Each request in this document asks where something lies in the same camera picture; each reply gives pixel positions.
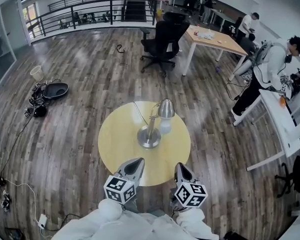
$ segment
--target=lamp base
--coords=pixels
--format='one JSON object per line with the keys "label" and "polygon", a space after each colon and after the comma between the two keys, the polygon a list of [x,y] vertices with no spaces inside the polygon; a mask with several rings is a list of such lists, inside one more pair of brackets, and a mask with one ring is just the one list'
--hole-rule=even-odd
{"label": "lamp base", "polygon": [[137,134],[138,143],[146,149],[153,149],[158,146],[161,134],[157,128],[153,129],[152,138],[147,139],[148,125],[143,126]]}

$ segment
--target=round wooden table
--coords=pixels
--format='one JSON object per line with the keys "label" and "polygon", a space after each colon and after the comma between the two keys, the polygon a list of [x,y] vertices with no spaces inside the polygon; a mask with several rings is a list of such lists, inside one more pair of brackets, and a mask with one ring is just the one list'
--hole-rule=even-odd
{"label": "round wooden table", "polygon": [[[132,102],[117,108],[105,119],[98,136],[101,159],[112,174],[122,163],[133,158],[144,158],[145,167],[140,186],[155,186],[169,181],[174,177],[176,164],[185,164],[190,154],[190,135],[177,114],[171,119],[171,132],[161,136],[157,147],[146,149],[139,145],[137,133],[145,125],[141,115],[149,123],[155,104],[136,101],[135,104]],[[155,120],[155,127],[158,129],[160,120]]]}

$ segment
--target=white shoe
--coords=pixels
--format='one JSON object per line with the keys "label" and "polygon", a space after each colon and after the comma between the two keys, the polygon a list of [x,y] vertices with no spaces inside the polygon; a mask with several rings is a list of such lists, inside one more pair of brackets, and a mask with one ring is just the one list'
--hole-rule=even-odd
{"label": "white shoe", "polygon": [[232,115],[233,115],[233,117],[234,117],[234,119],[235,119],[236,121],[240,118],[240,116],[237,115],[237,114],[233,111],[232,108],[231,108],[231,113],[232,113]]}

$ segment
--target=light bulb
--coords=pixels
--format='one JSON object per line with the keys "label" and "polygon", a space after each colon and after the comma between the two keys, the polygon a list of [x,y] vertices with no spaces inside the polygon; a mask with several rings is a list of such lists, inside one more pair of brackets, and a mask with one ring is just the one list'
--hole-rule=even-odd
{"label": "light bulb", "polygon": [[159,131],[162,135],[168,134],[171,131],[171,118],[161,118]]}

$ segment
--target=metallic lamp shade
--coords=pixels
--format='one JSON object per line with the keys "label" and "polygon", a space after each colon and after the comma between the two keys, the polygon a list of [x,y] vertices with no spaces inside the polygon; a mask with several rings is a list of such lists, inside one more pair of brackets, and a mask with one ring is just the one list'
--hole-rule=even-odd
{"label": "metallic lamp shade", "polygon": [[174,104],[172,103],[171,99],[165,98],[160,102],[158,116],[164,119],[171,119],[175,116]]}

